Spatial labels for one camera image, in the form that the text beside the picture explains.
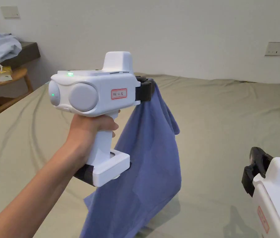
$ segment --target red label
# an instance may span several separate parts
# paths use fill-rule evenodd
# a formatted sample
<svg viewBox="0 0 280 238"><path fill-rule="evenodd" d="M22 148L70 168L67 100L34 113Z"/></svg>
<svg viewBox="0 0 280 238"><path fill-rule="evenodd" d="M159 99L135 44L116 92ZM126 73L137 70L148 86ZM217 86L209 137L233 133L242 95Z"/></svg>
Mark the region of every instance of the red label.
<svg viewBox="0 0 280 238"><path fill-rule="evenodd" d="M121 99L126 98L128 96L127 89L113 89L111 90L111 99Z"/></svg>
<svg viewBox="0 0 280 238"><path fill-rule="evenodd" d="M266 220L266 217L264 216L264 213L260 206L258 206L258 215L259 215L261 223L264 227L265 232L268 234L269 230L270 230L270 226L269 226L268 221Z"/></svg>

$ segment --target white device base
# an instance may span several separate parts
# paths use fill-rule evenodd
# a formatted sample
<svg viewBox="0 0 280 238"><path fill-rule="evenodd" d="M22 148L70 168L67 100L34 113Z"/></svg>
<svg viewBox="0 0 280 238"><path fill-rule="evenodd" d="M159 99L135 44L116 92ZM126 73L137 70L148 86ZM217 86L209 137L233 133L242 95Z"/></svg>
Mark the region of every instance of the white device base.
<svg viewBox="0 0 280 238"><path fill-rule="evenodd" d="M117 178L130 168L130 156L117 150L110 150L111 158L93 168L93 185L101 187Z"/></svg>
<svg viewBox="0 0 280 238"><path fill-rule="evenodd" d="M253 202L263 238L280 238L280 158L273 158L266 173L253 180Z"/></svg>

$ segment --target black rubber grip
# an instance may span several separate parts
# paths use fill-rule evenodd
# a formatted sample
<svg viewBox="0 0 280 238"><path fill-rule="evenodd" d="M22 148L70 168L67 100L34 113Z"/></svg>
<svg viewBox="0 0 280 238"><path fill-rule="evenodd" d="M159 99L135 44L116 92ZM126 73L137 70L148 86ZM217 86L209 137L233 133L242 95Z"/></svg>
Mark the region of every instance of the black rubber grip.
<svg viewBox="0 0 280 238"><path fill-rule="evenodd" d="M89 164L85 164L82 168L77 170L77 172L74 174L75 178L78 178L79 180L88 183L92 186L93 185L93 166Z"/></svg>

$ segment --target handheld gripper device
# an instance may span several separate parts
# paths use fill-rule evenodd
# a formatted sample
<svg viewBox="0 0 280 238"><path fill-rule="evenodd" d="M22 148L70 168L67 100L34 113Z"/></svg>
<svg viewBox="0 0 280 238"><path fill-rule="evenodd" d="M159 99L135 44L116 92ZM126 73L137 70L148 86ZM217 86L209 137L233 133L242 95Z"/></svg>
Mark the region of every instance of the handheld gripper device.
<svg viewBox="0 0 280 238"><path fill-rule="evenodd" d="M58 71L51 77L49 96L55 108L86 117L108 115L150 101L154 81L136 77L129 52L108 52L102 70ZM130 156L110 149L111 131L100 131L87 163L75 173L78 179L101 187L130 167Z"/></svg>

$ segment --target yellow tissue box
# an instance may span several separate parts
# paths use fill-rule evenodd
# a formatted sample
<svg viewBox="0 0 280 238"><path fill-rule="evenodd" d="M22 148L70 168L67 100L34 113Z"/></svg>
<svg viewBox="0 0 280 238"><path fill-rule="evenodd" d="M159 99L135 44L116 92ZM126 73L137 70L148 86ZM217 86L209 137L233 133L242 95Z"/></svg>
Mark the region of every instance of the yellow tissue box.
<svg viewBox="0 0 280 238"><path fill-rule="evenodd" d="M0 82L12 80L12 69L10 66L0 65Z"/></svg>

